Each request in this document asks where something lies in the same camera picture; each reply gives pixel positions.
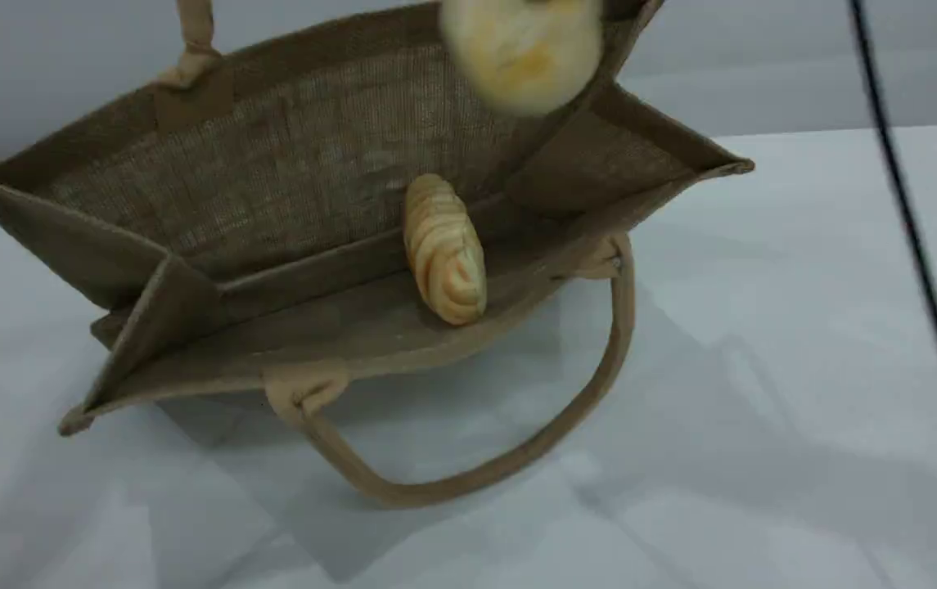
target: handle loop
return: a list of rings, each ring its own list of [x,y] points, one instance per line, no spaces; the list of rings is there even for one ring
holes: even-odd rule
[[[508,452],[452,477],[426,483],[396,483],[371,469],[337,428],[322,416],[322,406],[337,398],[349,383],[347,370],[340,362],[326,362],[307,368],[268,370],[264,375],[268,402],[282,419],[304,432],[319,454],[348,479],[354,488],[390,507],[429,506],[478,491],[520,472],[547,454],[580,424],[581,420],[606,396],[628,355],[635,317],[635,268],[628,235],[607,238],[596,254],[585,260],[581,273],[586,277],[610,278],[613,321],[606,351],[592,379],[531,439]]]
[[[187,90],[202,74],[221,62],[221,53],[214,49],[214,4],[210,0],[177,0],[181,19],[184,52],[176,66],[159,75],[160,86]]]

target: burlap fabric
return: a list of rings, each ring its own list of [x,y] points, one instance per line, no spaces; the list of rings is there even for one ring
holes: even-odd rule
[[[493,112],[443,47],[437,5],[329,22],[221,56],[209,0],[178,0],[175,68],[0,163],[0,227],[90,301],[111,349],[69,435],[135,402],[265,391],[364,492],[449,499],[516,472],[610,388],[633,327],[625,232],[694,182],[751,169],[640,103],[615,74],[660,0],[609,0],[606,52],[572,104]],[[437,173],[484,242],[482,321],[419,302],[405,187]],[[318,409],[351,380],[481,350],[575,276],[611,280],[610,346],[537,436],[444,481],[368,469]]]

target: bread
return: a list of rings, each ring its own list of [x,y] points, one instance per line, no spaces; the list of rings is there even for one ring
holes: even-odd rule
[[[486,103],[546,115],[569,103],[602,57],[600,0],[443,0],[439,29]]]
[[[465,325],[486,310],[483,246],[453,187],[434,174],[406,189],[403,245],[424,303],[450,325]]]

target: black cable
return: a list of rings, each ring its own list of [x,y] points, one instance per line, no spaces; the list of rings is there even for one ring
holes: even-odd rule
[[[894,139],[890,136],[890,124],[887,123],[886,109],[883,103],[883,90],[879,81],[879,72],[876,69],[876,60],[872,56],[872,33],[868,28],[868,19],[865,15],[864,0],[849,0],[850,11],[854,17],[854,40],[857,42],[858,57],[864,69],[865,87],[868,93],[868,105],[872,109],[872,118],[876,122],[876,131],[886,160],[887,172],[890,173],[890,182],[897,196],[898,213],[901,223],[908,235],[908,244],[912,253],[912,261],[916,266],[916,274],[923,287],[923,298],[926,302],[927,314],[930,317],[933,329],[937,336],[937,287],[930,265],[927,261],[926,250],[923,246],[923,236],[918,230],[916,214],[908,196],[908,189],[898,161],[897,149],[894,148]]]

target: white table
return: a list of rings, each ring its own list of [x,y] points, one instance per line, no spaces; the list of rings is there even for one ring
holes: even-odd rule
[[[937,269],[937,128],[899,138]],[[871,132],[723,144],[759,171],[633,232],[637,335],[599,410],[427,510],[373,510],[239,398],[60,439],[98,312],[0,231],[0,587],[937,588],[937,357]],[[591,374],[606,297],[572,284],[495,349],[333,414],[394,477],[472,465]]]

